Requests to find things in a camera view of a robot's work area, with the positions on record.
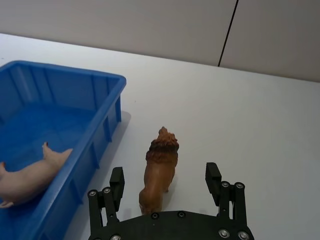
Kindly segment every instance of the toy lion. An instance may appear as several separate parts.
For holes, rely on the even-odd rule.
[[[175,176],[178,149],[179,144],[175,135],[163,126],[159,130],[158,138],[151,142],[145,156],[144,189],[139,194],[142,214],[162,210],[163,193],[169,191]]]

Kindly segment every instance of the blue plastic bin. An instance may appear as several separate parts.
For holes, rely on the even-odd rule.
[[[49,188],[0,209],[0,240],[60,240],[121,121],[123,76],[14,61],[0,67],[0,162],[17,171],[43,158],[42,144],[73,148]]]

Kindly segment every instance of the pig figurine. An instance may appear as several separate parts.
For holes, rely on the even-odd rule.
[[[72,149],[62,153],[52,151],[45,142],[43,159],[19,171],[9,172],[0,163],[0,208],[23,204],[43,192],[65,164]]]
[[[175,176],[179,144],[173,133],[163,126],[157,139],[151,142],[146,153],[144,189],[139,194],[141,213],[150,214],[162,210],[163,193]]]

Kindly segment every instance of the metal screw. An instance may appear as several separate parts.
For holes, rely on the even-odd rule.
[[[89,195],[90,195],[90,196],[96,195],[96,191],[91,191],[91,192],[89,192]]]
[[[110,240],[121,240],[121,237],[119,235],[113,235]]]
[[[248,240],[249,239],[249,234],[246,233],[245,231],[238,232],[238,236],[241,240]]]
[[[226,181],[223,181],[223,182],[222,182],[222,186],[225,187],[225,188],[227,188],[227,187],[229,187],[229,183],[226,182]]]
[[[230,237],[230,233],[226,229],[220,229],[219,230],[219,235],[223,239],[227,239],[228,237]]]
[[[111,189],[110,189],[109,187],[107,187],[107,188],[105,188],[105,189],[103,190],[103,192],[104,192],[105,194],[108,194],[108,193],[111,192]]]
[[[178,217],[179,218],[184,218],[186,216],[185,212],[184,211],[179,211],[178,212]]]
[[[237,187],[238,189],[243,189],[243,188],[244,188],[244,185],[243,185],[242,183],[238,182],[238,183],[236,184],[236,187]]]
[[[156,220],[159,218],[159,214],[157,212],[152,213],[151,218]]]

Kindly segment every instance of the beige wall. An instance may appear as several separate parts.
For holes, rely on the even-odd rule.
[[[0,33],[217,66],[235,4],[0,0]],[[320,82],[319,45],[320,1],[240,0],[220,66]]]
[[[240,0],[220,66],[320,82],[320,1]]]
[[[236,0],[1,0],[0,32],[216,66]]]

